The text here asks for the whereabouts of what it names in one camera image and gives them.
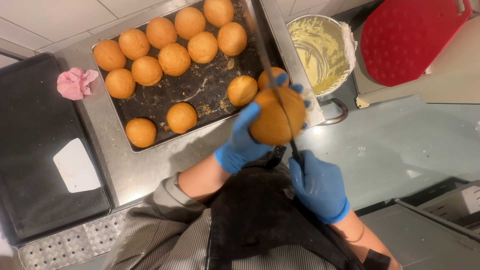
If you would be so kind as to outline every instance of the baking tray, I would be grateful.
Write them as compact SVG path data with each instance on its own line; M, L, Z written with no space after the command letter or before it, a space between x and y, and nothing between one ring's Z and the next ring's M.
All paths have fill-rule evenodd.
M0 223L22 245L108 215L105 184L70 193L53 157L79 138L100 181L95 152L75 103L57 91L60 68L42 53L0 69Z
M226 56L218 50L218 54L210 63L198 64L192 61L190 68L181 76L175 77L163 74L162 79L157 85L142 86L137 84L135 93L130 98L117 99L109 95L124 134L128 121L137 117L146 117L152 120L157 127L155 142L145 148L134 146L125 134L125 138L133 152L140 153L146 151L239 113L241 108L233 106L227 97L227 87L230 81L239 75L248 75L254 79L258 79L263 68L255 48L253 37L249 33L247 23L243 18L242 5L237 0L233 0L232 3L235 10L233 21L242 25L245 31L247 31L247 47L241 54L233 57ZM187 6L195 7L203 12L203 5L204 0L194 2ZM258 6L259 10L263 10L260 2L256 1L254 5ZM162 17L174 22L178 10L172 10ZM260 14L259 20L262 20L263 25L268 25L265 13ZM145 22L135 28L145 32L147 24L148 22ZM216 37L219 29L220 28L213 26L207 21L205 31L214 34ZM272 61L272 66L286 70L271 30L262 29L262 31L264 37L266 37L266 45L269 48L269 57ZM120 33L109 39L118 41L119 36ZM188 41L179 37L177 43L187 47ZM148 55L158 58L159 52L159 49L152 46ZM132 63L132 60L127 59L125 68L131 70ZM97 68L105 84L105 78L108 72L98 66ZM167 124L167 112L171 106L178 102L190 103L198 114L198 123L184 134L172 132L168 129Z

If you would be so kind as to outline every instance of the perforated baking tray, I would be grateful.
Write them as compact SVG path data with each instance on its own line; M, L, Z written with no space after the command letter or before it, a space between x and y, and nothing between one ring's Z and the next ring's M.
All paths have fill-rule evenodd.
M216 57L207 64L198 64L192 61L190 68L181 76L170 76L164 74L160 82L154 86L142 86L137 84L135 93L130 98L117 99L110 97L113 107L125 133L125 126L128 121L137 117L146 117L152 120L157 126L157 136L155 143L146 148L139 148L129 142L133 152L139 153L152 147L161 145L168 141L179 138L183 135L197 131L206 126L223 121L236 115L241 108L233 106L227 97L227 87L230 81L239 75L248 75L254 79L263 71L260 58L257 54L252 35L249 33L245 19L243 18L242 5L237 0L232 0L235 9L233 21L239 23L247 31L247 47L237 56L226 56L220 50ZM198 1L190 6L203 12L204 1ZM175 15L179 10L173 10L163 17L174 22ZM268 25L265 14L261 14L261 20L264 25ZM148 22L145 22L137 29L145 32ZM212 33L217 37L220 28L213 26L209 22L206 24L205 31ZM118 41L120 34L110 39ZM270 29L264 29L264 36L267 37L267 46L269 49L272 66L280 67L285 70L279 49L276 45L273 34ZM179 37L177 43L187 47L188 41ZM158 58L159 49L153 46L148 53L149 56ZM131 70L133 61L128 59L126 69ZM103 82L108 72L98 68ZM190 103L198 114L198 123L184 134L176 134L168 129L167 112L171 106L178 102Z

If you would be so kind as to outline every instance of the stainless steel counter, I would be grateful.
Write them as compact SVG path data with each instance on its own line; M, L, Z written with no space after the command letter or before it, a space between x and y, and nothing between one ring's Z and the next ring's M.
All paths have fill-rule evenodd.
M96 70L91 50L98 41L196 1L170 0L161 3L132 19L56 52L54 55L63 70L69 70L72 67ZM323 122L322 111L314 98L277 2L262 0L262 3L292 82L306 86L302 97L313 102L313 107L308 114L310 124ZM148 151L133 153L101 79L93 81L90 87L92 95L86 96L77 104L92 138L95 152L99 157L115 209L136 204L142 197L152 192L160 180L198 163L211 154L227 140L231 125L235 120L235 118L230 118Z

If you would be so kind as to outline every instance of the perforated metal sheet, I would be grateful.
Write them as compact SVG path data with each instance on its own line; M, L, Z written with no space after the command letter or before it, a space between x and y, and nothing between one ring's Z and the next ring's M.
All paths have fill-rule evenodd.
M56 270L111 250L120 235L127 208L20 247L27 270Z
M248 75L258 79L263 71L260 58L255 49L252 35L248 32L248 26L243 18L242 5L238 0L232 0L235 9L233 21L239 23L247 31L247 47L237 56L226 56L220 50L216 57L207 64L198 64L192 61L190 68L180 76L164 74L160 82L155 86L142 86L137 84L133 96L127 99L112 98L112 103L117 112L122 126L137 118L145 117L152 120L157 126L157 136L154 147L167 142L173 138L182 136L167 128L167 112L178 102L190 103L198 114L198 123L189 130L193 132L209 124L226 119L239 112L240 108L233 106L227 97L227 88L231 80L239 75ZM192 4L203 12L204 1ZM174 22L177 12L165 15L164 17ZM145 32L147 23L137 27ZM212 33L215 37L220 28L206 23L205 31ZM119 36L112 38L118 41ZM188 41L179 37L177 43L187 48ZM285 69L278 48L273 43L267 44L270 48L270 60L273 66ZM159 49L150 48L149 56L158 58ZM127 61L126 69L132 69L132 60ZM99 69L101 77L105 81L108 72ZM146 150L130 144L135 152Z

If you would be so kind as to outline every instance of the diamond plate metal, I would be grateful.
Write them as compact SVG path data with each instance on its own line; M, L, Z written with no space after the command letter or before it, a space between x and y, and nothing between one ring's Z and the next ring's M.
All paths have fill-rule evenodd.
M57 270L106 253L118 239L131 208L20 247L20 260L27 270Z

